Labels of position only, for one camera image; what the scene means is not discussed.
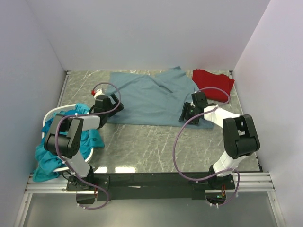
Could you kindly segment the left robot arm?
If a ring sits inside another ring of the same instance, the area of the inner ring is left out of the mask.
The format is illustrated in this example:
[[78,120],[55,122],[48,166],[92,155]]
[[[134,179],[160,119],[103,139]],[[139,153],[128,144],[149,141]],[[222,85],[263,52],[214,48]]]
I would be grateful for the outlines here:
[[84,187],[95,187],[93,168],[80,153],[82,132],[100,129],[108,118],[122,111],[121,96],[95,96],[95,104],[84,114],[57,114],[44,140],[44,149],[58,156],[69,168],[73,178]]

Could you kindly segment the grey-blue t shirt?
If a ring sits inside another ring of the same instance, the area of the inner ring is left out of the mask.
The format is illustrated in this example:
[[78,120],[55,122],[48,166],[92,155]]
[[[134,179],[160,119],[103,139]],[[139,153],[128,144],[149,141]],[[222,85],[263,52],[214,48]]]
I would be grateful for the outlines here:
[[185,71],[173,68],[155,76],[112,72],[106,94],[121,96],[124,109],[110,117],[114,124],[182,127],[183,104],[191,102],[198,86]]

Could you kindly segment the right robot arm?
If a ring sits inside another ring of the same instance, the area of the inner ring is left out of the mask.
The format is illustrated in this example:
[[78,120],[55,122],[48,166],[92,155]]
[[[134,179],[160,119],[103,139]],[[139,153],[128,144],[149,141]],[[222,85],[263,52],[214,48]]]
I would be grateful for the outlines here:
[[184,125],[197,126],[201,119],[214,123],[223,129],[224,152],[210,168],[208,176],[202,180],[187,177],[175,167],[184,178],[196,183],[206,182],[211,188],[219,188],[228,183],[232,172],[246,157],[260,148],[258,134],[253,118],[249,114],[239,115],[222,109],[219,105],[209,103],[204,92],[191,95],[192,102],[185,102],[179,118]]

